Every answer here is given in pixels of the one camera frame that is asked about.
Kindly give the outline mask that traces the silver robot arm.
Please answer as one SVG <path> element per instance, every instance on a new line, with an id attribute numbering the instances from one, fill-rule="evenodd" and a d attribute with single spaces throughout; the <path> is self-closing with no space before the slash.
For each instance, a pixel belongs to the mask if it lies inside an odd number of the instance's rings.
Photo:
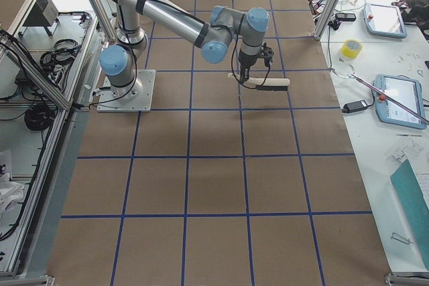
<path id="1" fill-rule="evenodd" d="M 133 14 L 144 15 L 199 48 L 202 57 L 210 64 L 222 62 L 230 43 L 240 41 L 240 72 L 232 72 L 229 77 L 251 90 L 273 90 L 281 84 L 280 80 L 269 76 L 252 78 L 249 75 L 251 67 L 258 59 L 264 60 L 267 68 L 272 63 L 273 53 L 264 43 L 269 13 L 263 8 L 254 7 L 242 12 L 216 6 L 211 13 L 210 22 L 207 23 L 168 0 L 112 1 L 120 7 L 125 7 L 123 13 L 127 17 L 122 18 L 121 22 L 130 22 Z"/>

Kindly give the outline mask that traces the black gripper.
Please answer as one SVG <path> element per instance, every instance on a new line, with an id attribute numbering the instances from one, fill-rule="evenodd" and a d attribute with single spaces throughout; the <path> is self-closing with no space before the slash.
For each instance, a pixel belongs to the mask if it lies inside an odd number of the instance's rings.
<path id="1" fill-rule="evenodd" d="M 258 59 L 263 59 L 264 65 L 270 68 L 273 62 L 274 51 L 266 43 L 260 45 L 255 54 L 247 54 L 243 47 L 239 50 L 239 82 L 248 81 L 250 68 L 256 64 Z"/>

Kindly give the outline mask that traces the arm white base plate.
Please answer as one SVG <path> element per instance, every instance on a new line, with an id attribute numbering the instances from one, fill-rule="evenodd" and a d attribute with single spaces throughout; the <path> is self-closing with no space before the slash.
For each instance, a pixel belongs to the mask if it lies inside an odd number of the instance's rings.
<path id="1" fill-rule="evenodd" d="M 154 84 L 155 70 L 137 70 L 137 79 L 124 88 L 111 86 L 107 76 L 103 86 L 109 87 L 100 95 L 100 104 L 97 111 L 100 113 L 131 113 L 150 112 Z"/>

